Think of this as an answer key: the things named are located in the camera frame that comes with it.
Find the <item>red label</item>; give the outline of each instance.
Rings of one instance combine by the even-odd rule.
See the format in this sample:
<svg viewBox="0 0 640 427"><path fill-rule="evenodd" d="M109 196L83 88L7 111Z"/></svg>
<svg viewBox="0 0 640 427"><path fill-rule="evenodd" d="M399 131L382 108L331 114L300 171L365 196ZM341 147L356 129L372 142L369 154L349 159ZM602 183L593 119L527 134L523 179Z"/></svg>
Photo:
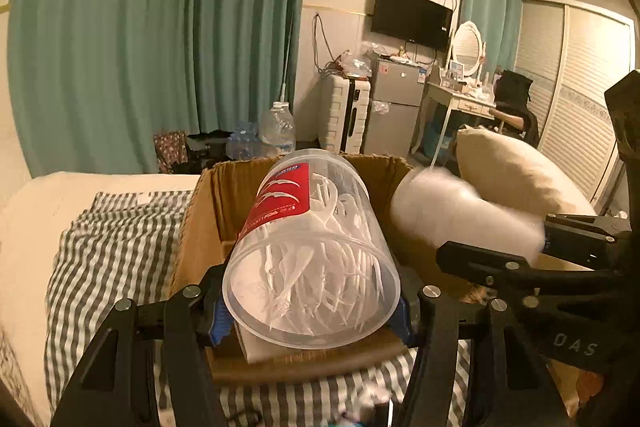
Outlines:
<svg viewBox="0 0 640 427"><path fill-rule="evenodd" d="M274 219L304 214L309 209L309 165L297 163L269 178L258 192L238 241Z"/></svg>

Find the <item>gray mini fridge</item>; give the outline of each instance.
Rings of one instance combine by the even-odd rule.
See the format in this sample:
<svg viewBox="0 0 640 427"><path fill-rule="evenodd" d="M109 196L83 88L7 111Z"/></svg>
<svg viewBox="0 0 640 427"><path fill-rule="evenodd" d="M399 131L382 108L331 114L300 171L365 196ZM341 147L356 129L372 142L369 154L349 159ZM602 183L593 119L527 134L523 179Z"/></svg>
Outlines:
<svg viewBox="0 0 640 427"><path fill-rule="evenodd" d="M375 63L363 153L409 154L425 80L424 68L383 58Z"/></svg>

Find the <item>closet door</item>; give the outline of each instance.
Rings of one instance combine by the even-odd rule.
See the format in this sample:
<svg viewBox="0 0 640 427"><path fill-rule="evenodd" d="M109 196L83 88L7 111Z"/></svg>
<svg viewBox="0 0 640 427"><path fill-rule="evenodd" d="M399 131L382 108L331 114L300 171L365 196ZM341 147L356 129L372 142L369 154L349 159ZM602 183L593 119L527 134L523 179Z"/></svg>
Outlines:
<svg viewBox="0 0 640 427"><path fill-rule="evenodd" d="M541 135L556 90L563 33L563 4L523 0L514 69L533 80L527 107L536 115Z"/></svg>
<svg viewBox="0 0 640 427"><path fill-rule="evenodd" d="M565 7L564 50L538 149L595 200L612 167L615 137L604 92L633 60L631 27L577 7Z"/></svg>

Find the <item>refrigerator door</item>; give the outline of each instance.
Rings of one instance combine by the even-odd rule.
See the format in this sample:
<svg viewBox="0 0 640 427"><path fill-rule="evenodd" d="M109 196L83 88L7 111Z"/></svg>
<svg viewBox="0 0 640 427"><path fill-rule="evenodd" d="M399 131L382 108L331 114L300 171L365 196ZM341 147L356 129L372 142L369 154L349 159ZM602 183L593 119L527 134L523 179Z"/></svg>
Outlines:
<svg viewBox="0 0 640 427"><path fill-rule="evenodd" d="M420 105L422 82L418 81L420 68L396 64L390 60L379 60L373 75L371 98L402 105Z"/></svg>
<svg viewBox="0 0 640 427"><path fill-rule="evenodd" d="M409 154L417 117L418 107L413 105L391 103L385 114L370 110L362 152L405 158Z"/></svg>

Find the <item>cardboard box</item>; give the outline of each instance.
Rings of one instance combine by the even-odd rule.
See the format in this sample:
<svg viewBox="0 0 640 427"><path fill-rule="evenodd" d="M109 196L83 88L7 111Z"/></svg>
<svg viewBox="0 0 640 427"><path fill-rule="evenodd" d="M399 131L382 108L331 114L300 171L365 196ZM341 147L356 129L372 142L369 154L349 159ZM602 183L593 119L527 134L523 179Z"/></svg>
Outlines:
<svg viewBox="0 0 640 427"><path fill-rule="evenodd" d="M371 206L398 262L413 267L425 284L435 284L457 298L466 295L471 288L468 282L443 274L436 265L433 248L406 237L391 222L391 198L411 167L402 158L391 156L347 155L345 158L367 185ZM180 230L171 294L200 282L210 266L224 262L254 204L260 182L275 162L275 158L225 162L203 172ZM341 375L388 360L404 349L395 334L383 327L349 346L293 350L263 362L248 363L234 332L220 346L210 349L207 357L214 381L257 384Z"/></svg>

